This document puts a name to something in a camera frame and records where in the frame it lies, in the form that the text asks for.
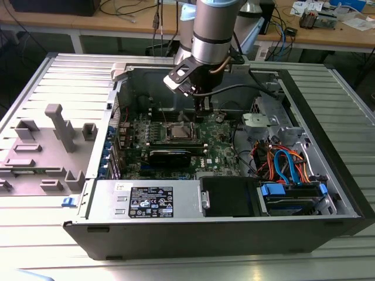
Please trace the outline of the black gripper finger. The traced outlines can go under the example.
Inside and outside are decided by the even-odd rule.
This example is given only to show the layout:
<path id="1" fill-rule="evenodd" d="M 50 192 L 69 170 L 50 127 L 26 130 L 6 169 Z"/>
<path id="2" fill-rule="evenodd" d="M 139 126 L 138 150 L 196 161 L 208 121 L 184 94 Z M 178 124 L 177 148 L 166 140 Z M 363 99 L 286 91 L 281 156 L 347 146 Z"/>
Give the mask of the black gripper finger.
<path id="1" fill-rule="evenodd" d="M 212 112 L 213 104 L 210 97 L 197 97 L 195 99 L 195 122 L 201 123 Z"/>

